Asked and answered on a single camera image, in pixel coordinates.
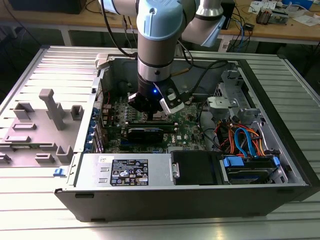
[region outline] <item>warning label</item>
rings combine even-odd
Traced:
[[[112,161],[112,186],[147,186],[149,184],[148,159],[116,159]]]

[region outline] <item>workbench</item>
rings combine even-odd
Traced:
[[[248,13],[250,0],[237,0],[236,4],[240,11],[240,15],[246,22],[254,24],[254,30],[251,41],[272,42],[272,43],[287,43],[287,44],[305,44],[316,45],[320,41],[320,25],[306,26],[302,23],[289,19],[286,25],[256,24],[256,15]],[[22,22],[26,28],[40,29],[56,29],[60,30],[64,44],[72,46],[72,38],[70,31],[92,31],[92,32],[107,32],[104,19],[99,13],[92,13],[83,9],[78,15],[52,12],[31,12],[31,11],[14,11],[6,0],[7,6],[12,14]],[[95,2],[91,3],[88,8],[98,12],[99,8]],[[310,9],[313,12],[320,12],[320,6],[313,5]],[[109,23],[112,31],[115,33],[123,33],[122,16],[109,15]],[[132,18],[133,27],[137,33],[136,19]],[[0,1],[0,26],[20,27],[8,13],[2,1]],[[236,39],[239,34],[239,29],[235,21],[231,21],[227,30],[221,30],[219,39],[222,39],[219,47],[220,52],[225,52],[228,49],[229,42]]]
[[[46,109],[39,99],[51,88],[63,109],[89,99],[97,75],[95,59],[116,48],[51,46],[40,49],[0,106],[0,139],[16,117],[17,103]],[[320,177],[320,98],[286,59],[270,54],[192,51],[195,58],[244,59],[248,62],[313,170]],[[1,239],[318,239],[320,194],[285,204],[257,217],[80,222],[55,197],[66,178],[53,177],[55,167],[0,168]]]

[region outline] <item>slotted aluminum surface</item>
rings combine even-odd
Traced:
[[[51,47],[39,53],[33,69],[25,76],[27,84],[20,87],[21,91],[14,99],[28,100],[35,106],[41,106],[36,99],[37,94],[43,86],[51,86],[54,87],[56,101],[60,101],[65,109],[77,102],[85,102],[90,83],[95,77],[95,57],[99,53],[110,52],[118,53],[110,48]],[[275,55],[212,52],[194,52],[193,55],[246,59],[320,177],[320,108],[317,95],[291,69],[290,64]],[[1,133],[5,132],[10,119],[15,117],[10,109],[4,109],[1,114]],[[75,236],[91,240],[320,239],[320,193],[303,202],[285,204],[266,217],[79,222],[52,193],[55,187],[66,181],[65,178],[53,178],[54,169],[0,168],[0,230],[4,230],[0,231],[1,239]],[[134,207],[130,199],[128,204]]]

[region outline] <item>blue drive bracket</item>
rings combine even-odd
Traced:
[[[273,161],[274,161],[274,164],[279,167],[280,166],[280,161],[279,161],[279,158],[277,156],[274,156],[273,157]]]
[[[65,177],[66,176],[65,170],[63,168],[57,168],[56,170],[54,170],[53,176],[54,177]]]
[[[238,167],[244,166],[244,161],[239,156],[227,156],[223,159],[223,165],[225,168],[227,167]]]

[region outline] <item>blue cable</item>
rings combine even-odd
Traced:
[[[251,156],[253,156],[254,158],[257,158],[256,150],[252,146],[250,133],[247,130],[245,130],[244,128],[242,128],[242,127],[238,128],[234,133],[235,146],[239,149],[240,152],[243,153],[245,158],[248,157],[246,151],[241,148],[241,146],[239,145],[239,142],[238,142],[238,134],[239,134],[240,131],[244,131],[244,133],[245,133],[245,136],[246,136],[246,139],[247,139],[247,142],[248,142],[249,152],[250,152]]]
[[[241,49],[241,47],[242,47],[242,43],[244,42],[244,38],[245,38],[245,31],[244,31],[244,28],[242,27],[242,25],[241,25],[241,22],[239,22],[238,20],[235,20],[235,22],[237,23],[237,24],[239,24],[239,26],[240,26],[240,28],[241,28],[241,40],[240,40],[240,44],[239,44],[239,46],[238,46],[238,49],[237,49],[237,53],[239,52],[239,50]]]

